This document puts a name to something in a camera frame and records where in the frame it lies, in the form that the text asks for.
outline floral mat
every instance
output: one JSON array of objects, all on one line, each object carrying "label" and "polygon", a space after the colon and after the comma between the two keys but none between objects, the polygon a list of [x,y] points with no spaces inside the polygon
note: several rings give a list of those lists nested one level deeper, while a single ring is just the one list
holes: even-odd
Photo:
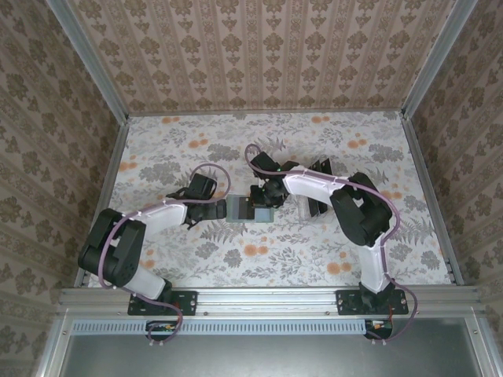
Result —
[{"label": "floral mat", "polygon": [[[257,183],[244,147],[258,144],[273,159],[304,166],[330,158],[332,171],[361,171],[394,200],[402,215],[387,244],[391,275],[405,284],[449,284],[442,251],[397,112],[187,115],[129,119],[110,207],[128,212],[188,184],[190,171],[212,162],[226,168],[231,193]],[[218,170],[203,170],[226,180]],[[274,223],[201,222],[166,229],[143,244],[141,264],[176,287],[295,287],[355,285],[358,247],[340,231],[333,210],[309,221],[299,198],[275,211]],[[97,286],[96,279],[90,286]]]}]

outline purple cable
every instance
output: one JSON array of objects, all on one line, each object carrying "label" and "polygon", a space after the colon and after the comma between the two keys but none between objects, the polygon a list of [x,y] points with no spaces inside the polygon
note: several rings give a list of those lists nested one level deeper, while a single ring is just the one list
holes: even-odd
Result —
[{"label": "purple cable", "polygon": [[[196,167],[196,169],[193,170],[193,172],[190,174],[190,178],[192,179],[192,177],[194,176],[194,174],[196,173],[196,171],[198,171],[201,167],[216,167],[218,169],[220,169],[221,171],[223,171],[223,173],[226,175],[226,178],[227,178],[227,190],[224,192],[224,194],[222,195],[222,197],[226,196],[229,191],[230,191],[230,184],[231,184],[231,180],[230,180],[230,175],[229,175],[229,172],[227,172],[227,170],[225,170],[223,167],[217,165],[216,163],[202,163],[200,164],[198,167]],[[106,255],[108,253],[108,248],[110,247],[110,243],[112,242],[113,240],[113,237],[114,235],[117,233],[117,231],[120,229],[120,227],[127,221],[129,220],[130,218],[133,218],[134,216],[138,216],[138,215],[141,215],[141,214],[149,214],[155,210],[159,210],[160,208],[163,208],[163,207],[166,207],[167,205],[170,205],[170,204],[175,204],[175,203],[180,203],[180,204],[183,204],[183,203],[214,203],[214,202],[217,202],[219,201],[222,197],[219,197],[219,198],[212,198],[212,199],[208,199],[208,200],[198,200],[198,199],[181,199],[181,200],[169,200],[169,201],[163,201],[159,204],[154,204],[150,207],[146,207],[142,210],[136,210],[135,212],[131,212],[129,214],[125,214],[123,216],[123,218],[121,218],[117,224],[114,225],[114,227],[112,228],[112,230],[110,231],[110,233],[108,234],[108,237],[105,241],[105,245],[103,246],[103,250],[101,251],[101,255],[100,255],[100,261],[98,263],[98,266],[97,266],[97,278],[100,282],[100,285],[104,288],[104,289],[110,289],[113,286],[113,284],[106,284],[105,283],[105,279],[103,278],[103,268],[105,267],[105,259],[106,259]],[[135,294],[135,292],[133,291],[130,291],[129,289],[127,288],[124,288],[123,287],[123,290],[131,293],[131,294]],[[145,302],[148,302],[149,304],[153,304],[153,305],[157,305],[157,306],[164,306],[166,308],[169,308],[169,309],[172,309],[174,310],[177,314],[178,314],[178,323],[177,323],[177,326],[176,328],[173,330],[173,332],[166,338],[164,339],[162,342],[157,342],[157,344],[160,344],[160,343],[164,343],[164,342],[169,342],[170,340],[173,339],[173,337],[178,333],[178,331],[180,330],[180,327],[182,326],[182,322],[183,322],[183,315],[182,315],[182,311],[177,308],[176,306],[173,306],[171,304],[168,304],[166,302],[158,302],[158,301],[154,301],[154,300],[151,300],[150,298],[146,298],[145,296],[142,296],[142,295],[137,295],[136,297],[140,298],[141,300],[145,301]],[[152,326],[150,329],[149,329],[149,333],[147,334],[147,338],[150,340],[150,342],[156,342],[155,340],[152,339],[152,329],[154,328],[155,326]]]},{"label": "purple cable", "polygon": [[[367,191],[367,192],[373,194],[374,196],[377,196],[379,199],[383,200],[391,208],[391,210],[393,211],[393,214],[396,217],[396,223],[395,223],[395,226],[393,227],[393,229],[390,232],[388,232],[386,234],[386,236],[384,236],[380,241],[380,257],[383,262],[384,276],[386,277],[386,279],[388,279],[396,287],[409,293],[414,300],[414,308],[413,308],[412,313],[410,314],[409,319],[407,320],[406,325],[402,328],[402,330],[400,330],[398,332],[398,334],[393,335],[390,338],[385,339],[385,340],[386,340],[386,342],[390,342],[394,339],[397,339],[397,337],[399,337],[401,334],[403,334],[403,332],[412,324],[412,322],[417,314],[417,304],[418,304],[417,303],[417,296],[406,286],[397,283],[395,281],[395,279],[393,279],[387,271],[386,250],[384,248],[384,244],[386,243],[386,241],[388,241],[390,238],[392,238],[393,235],[398,231],[398,228],[400,228],[400,213],[398,212],[397,207],[395,207],[395,205],[386,196],[384,196],[383,194],[381,194],[380,192],[378,192],[376,190],[371,189],[370,187],[360,185],[359,183],[354,183],[354,182],[351,182],[351,181],[348,181],[345,179],[336,178],[335,180],[331,180],[331,179],[328,179],[324,174],[319,174],[318,172],[313,171],[313,170],[306,169],[306,170],[290,170],[290,171],[267,171],[267,170],[259,169],[258,167],[255,167],[254,165],[252,165],[252,163],[250,162],[250,159],[248,158],[248,152],[249,152],[250,148],[255,148],[259,152],[261,152],[262,150],[260,149],[260,147],[257,144],[249,144],[244,149],[244,159],[246,160],[246,163],[253,170],[258,171],[259,173],[268,174],[268,175],[304,174],[304,175],[308,175],[308,176],[311,176],[314,178],[320,178],[320,179],[323,179],[323,180],[329,181],[329,182],[336,182],[336,183],[340,183],[342,185],[349,185],[349,186],[352,186],[356,189],[361,189],[363,191]],[[375,336],[377,339],[380,339],[380,337],[378,335],[376,335],[370,331],[368,331],[368,333],[370,333],[372,336]]]}]

